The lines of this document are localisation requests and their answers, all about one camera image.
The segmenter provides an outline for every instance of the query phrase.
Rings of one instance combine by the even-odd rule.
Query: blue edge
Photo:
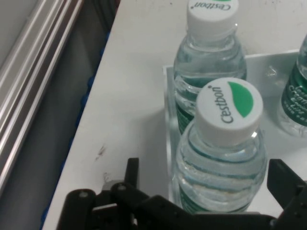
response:
[[[106,41],[108,41],[109,36],[110,36],[110,32],[108,32],[107,35],[106,35]],[[105,48],[102,48],[102,49],[100,50],[100,52],[99,52],[100,58],[102,58],[102,55],[104,54],[104,51],[105,51]],[[81,120],[83,111],[84,111],[85,106],[86,106],[86,103],[87,103],[87,99],[88,99],[88,97],[89,97],[89,95],[90,95],[90,91],[91,91],[91,89],[92,89],[92,86],[93,86],[93,83],[94,83],[94,80],[95,80],[95,76],[96,76],[97,70],[98,70],[98,66],[97,66],[97,68],[96,68],[96,71],[95,71],[94,75],[91,76],[91,77],[89,78],[88,82],[87,82],[87,92],[86,92],[86,94],[81,98],[81,101],[80,101],[81,109],[80,109],[80,112],[79,112],[79,114],[78,114],[78,117],[77,117],[77,120],[76,120],[76,123],[75,123],[76,128],[78,128],[78,126],[79,126],[79,123],[80,123],[80,120]],[[71,137],[70,140],[69,140],[68,152],[69,152],[69,150],[71,149],[71,145],[72,145],[72,142],[73,142],[73,138],[74,138],[74,136]],[[62,173],[62,170],[63,170],[63,168],[64,168],[65,161],[64,161],[64,162],[62,163],[62,165],[61,165],[61,168],[60,168],[60,172],[61,172],[61,173]],[[41,226],[40,226],[40,228],[39,228],[40,230],[43,229],[43,226],[44,226],[44,223],[45,223],[45,220],[46,220],[48,211],[49,211],[49,207],[50,207],[50,204],[51,204],[51,200],[50,200],[48,206],[45,208],[45,210],[44,210],[44,212],[43,212],[43,214],[42,214],[42,216],[41,216]]]

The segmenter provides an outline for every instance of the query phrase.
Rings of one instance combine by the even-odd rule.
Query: scratch mark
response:
[[[101,149],[98,152],[97,157],[95,158],[95,161],[101,158],[104,155],[105,151],[106,151],[105,145],[102,145]]]

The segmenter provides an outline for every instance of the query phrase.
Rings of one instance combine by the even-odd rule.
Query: bottle neck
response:
[[[208,41],[206,39],[199,39],[193,37],[193,35],[189,34],[187,35],[187,44],[195,48],[197,50],[203,50],[203,51],[221,51],[221,50],[228,50],[232,48],[236,43],[236,34],[233,32],[229,36],[215,40],[215,41]]]

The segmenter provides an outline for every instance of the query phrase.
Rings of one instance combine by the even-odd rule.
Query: cestbon logo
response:
[[[227,2],[231,0],[213,0],[213,1]],[[222,4],[222,3],[212,3],[212,2],[196,2],[194,6],[191,6],[191,9],[194,8],[207,8],[209,10],[217,9],[222,11],[228,11],[231,9],[231,5]]]
[[[253,109],[254,101],[253,96],[250,91],[245,88],[243,85],[235,83],[235,82],[228,82],[230,86],[231,93],[233,96],[233,102],[235,105],[236,110],[242,116],[242,118],[247,117]],[[209,89],[212,89],[215,96],[215,105],[219,107],[221,111],[221,120],[224,123],[230,124],[233,123],[235,120],[233,116],[232,109],[229,106],[229,102],[225,99],[224,93],[221,87],[213,87],[208,86]]]

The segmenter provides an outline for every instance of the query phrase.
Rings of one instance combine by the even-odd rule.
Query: clear plastic tray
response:
[[[307,178],[307,140],[295,138],[285,133],[277,122],[277,105],[291,70],[295,64],[297,51],[274,55],[247,56],[248,79],[261,93],[264,113],[260,128],[263,130],[269,159],[282,159],[302,179]],[[169,199],[174,202],[173,158],[180,139],[174,99],[173,67],[164,67],[165,74],[165,117],[166,143],[169,173]],[[270,194],[266,178],[248,211],[279,216],[282,208]]]

